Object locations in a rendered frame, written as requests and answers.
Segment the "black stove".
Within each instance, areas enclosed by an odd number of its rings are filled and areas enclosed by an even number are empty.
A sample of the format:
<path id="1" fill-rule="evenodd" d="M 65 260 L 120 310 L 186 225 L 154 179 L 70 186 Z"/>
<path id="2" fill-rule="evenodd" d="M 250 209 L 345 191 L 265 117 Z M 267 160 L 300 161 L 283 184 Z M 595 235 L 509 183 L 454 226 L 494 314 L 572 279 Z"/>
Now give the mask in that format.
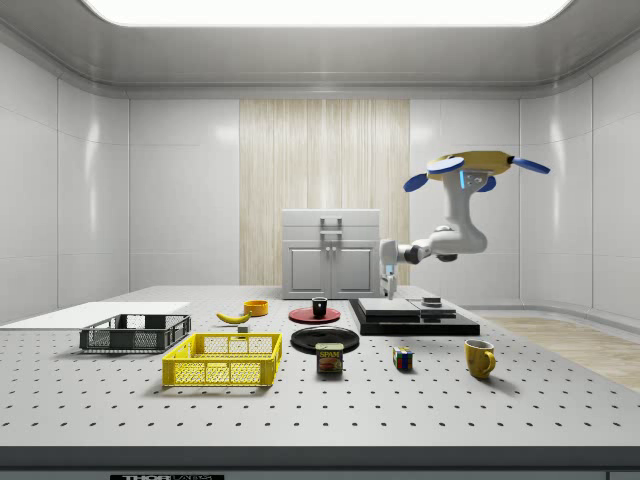
<path id="1" fill-rule="evenodd" d="M 430 318 L 421 313 L 417 316 L 370 315 L 358 300 L 352 299 L 349 303 L 360 324 L 361 335 L 477 336 L 481 333 L 477 322 L 459 313 Z"/>

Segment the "white cabinet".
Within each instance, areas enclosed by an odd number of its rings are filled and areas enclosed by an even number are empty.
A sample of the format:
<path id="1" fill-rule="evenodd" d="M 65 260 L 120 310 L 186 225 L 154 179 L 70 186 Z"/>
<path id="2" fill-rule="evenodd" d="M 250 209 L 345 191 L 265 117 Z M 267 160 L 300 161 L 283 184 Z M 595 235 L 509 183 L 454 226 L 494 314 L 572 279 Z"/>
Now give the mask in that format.
<path id="1" fill-rule="evenodd" d="M 284 209 L 285 299 L 378 297 L 377 209 Z"/>

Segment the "red plate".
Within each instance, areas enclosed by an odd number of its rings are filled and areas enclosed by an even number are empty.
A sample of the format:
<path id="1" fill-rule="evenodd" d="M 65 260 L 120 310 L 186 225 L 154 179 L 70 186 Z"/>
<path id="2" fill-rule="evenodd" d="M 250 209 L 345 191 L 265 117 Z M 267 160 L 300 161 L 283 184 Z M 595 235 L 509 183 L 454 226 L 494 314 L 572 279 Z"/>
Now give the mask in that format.
<path id="1" fill-rule="evenodd" d="M 324 316 L 315 316 L 312 307 L 299 308 L 289 313 L 291 321 L 302 324 L 326 324 L 336 322 L 341 313 L 333 308 L 327 308 Z"/>

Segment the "black plate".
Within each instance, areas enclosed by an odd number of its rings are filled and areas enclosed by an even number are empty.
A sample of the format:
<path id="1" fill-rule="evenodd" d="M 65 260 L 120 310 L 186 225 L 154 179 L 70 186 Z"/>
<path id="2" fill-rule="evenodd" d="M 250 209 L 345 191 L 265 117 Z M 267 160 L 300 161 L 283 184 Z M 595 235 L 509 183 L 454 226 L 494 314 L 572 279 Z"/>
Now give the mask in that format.
<path id="1" fill-rule="evenodd" d="M 349 352 L 359 346 L 359 336 L 345 328 L 317 326 L 295 331 L 291 335 L 291 343 L 307 353 L 314 353 L 317 343 L 341 343 L 344 351 Z"/>

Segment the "flat-sided can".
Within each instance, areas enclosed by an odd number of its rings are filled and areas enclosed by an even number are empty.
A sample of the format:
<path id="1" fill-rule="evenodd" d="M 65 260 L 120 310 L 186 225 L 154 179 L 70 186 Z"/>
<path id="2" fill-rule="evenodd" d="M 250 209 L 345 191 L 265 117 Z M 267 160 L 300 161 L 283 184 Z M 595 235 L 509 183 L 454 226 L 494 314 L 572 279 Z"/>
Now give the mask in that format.
<path id="1" fill-rule="evenodd" d="M 341 373 L 344 369 L 343 351 L 342 343 L 317 343 L 315 345 L 317 372 Z"/>

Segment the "yellow mug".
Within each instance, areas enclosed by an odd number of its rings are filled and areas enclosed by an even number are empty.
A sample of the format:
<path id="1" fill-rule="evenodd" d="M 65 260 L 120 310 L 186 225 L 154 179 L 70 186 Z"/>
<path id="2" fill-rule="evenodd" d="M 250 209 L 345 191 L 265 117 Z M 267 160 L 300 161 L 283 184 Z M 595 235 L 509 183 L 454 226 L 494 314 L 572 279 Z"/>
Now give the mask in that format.
<path id="1" fill-rule="evenodd" d="M 496 366 L 494 346 L 487 341 L 468 339 L 464 350 L 470 374 L 479 379 L 488 378 Z"/>

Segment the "yellow basket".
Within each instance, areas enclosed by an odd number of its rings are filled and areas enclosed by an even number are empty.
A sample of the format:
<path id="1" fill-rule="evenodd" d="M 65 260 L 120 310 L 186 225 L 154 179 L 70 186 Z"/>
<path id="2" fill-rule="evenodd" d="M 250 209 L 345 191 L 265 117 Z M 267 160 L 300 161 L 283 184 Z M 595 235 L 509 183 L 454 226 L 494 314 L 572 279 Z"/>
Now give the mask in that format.
<path id="1" fill-rule="evenodd" d="M 165 386 L 270 386 L 280 333 L 194 333 L 162 358 Z"/>

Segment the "dark grey basket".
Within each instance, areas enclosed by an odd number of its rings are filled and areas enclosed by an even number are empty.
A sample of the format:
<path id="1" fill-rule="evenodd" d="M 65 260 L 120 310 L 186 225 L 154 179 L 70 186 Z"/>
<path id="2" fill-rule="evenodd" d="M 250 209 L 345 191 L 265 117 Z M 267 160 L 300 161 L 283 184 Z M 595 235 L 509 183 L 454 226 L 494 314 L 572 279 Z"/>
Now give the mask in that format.
<path id="1" fill-rule="evenodd" d="M 80 348 L 98 352 L 163 352 L 191 330 L 191 317 L 119 314 L 80 331 Z"/>

